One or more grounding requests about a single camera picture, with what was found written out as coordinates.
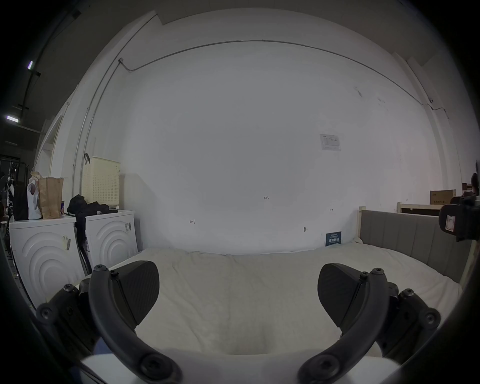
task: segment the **sticker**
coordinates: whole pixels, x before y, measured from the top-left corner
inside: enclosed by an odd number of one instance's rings
[[[322,137],[322,149],[328,149],[331,151],[340,150],[340,141],[338,136],[324,134],[320,134],[320,136]]]
[[[63,242],[63,247],[69,251],[70,250],[70,243],[71,243],[71,239],[69,239],[68,236],[63,236],[62,237],[62,242]]]
[[[453,232],[455,229],[455,216],[447,215],[447,221],[445,223],[445,229],[447,231]]]
[[[342,243],[342,232],[331,232],[326,234],[325,238],[325,247],[328,247],[332,244],[341,244]]]

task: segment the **white bedsheet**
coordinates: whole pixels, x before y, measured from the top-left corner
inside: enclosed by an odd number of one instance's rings
[[[264,354],[329,347],[340,330],[318,300],[318,275],[326,263],[360,271],[381,267],[388,281],[400,291],[412,288],[442,318],[461,293],[459,284],[411,257],[355,242],[235,256],[147,249],[117,267],[135,260],[154,262],[160,273],[158,299],[136,328],[158,349]]]

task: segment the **barcode label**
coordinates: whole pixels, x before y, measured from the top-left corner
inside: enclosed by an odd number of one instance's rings
[[[70,243],[72,242],[72,240],[69,239],[68,236],[63,236],[62,240],[63,240],[63,247],[64,247],[67,251],[69,251],[69,250],[70,250]]]

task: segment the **fluorescent light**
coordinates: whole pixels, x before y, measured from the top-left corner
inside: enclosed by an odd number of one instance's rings
[[[14,122],[18,123],[18,119],[15,116],[7,115],[7,120],[11,120],[11,121],[14,121]]]

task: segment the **paper bag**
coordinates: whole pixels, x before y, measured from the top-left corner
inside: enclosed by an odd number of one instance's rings
[[[57,219],[61,214],[63,179],[38,179],[38,206],[44,219]]]

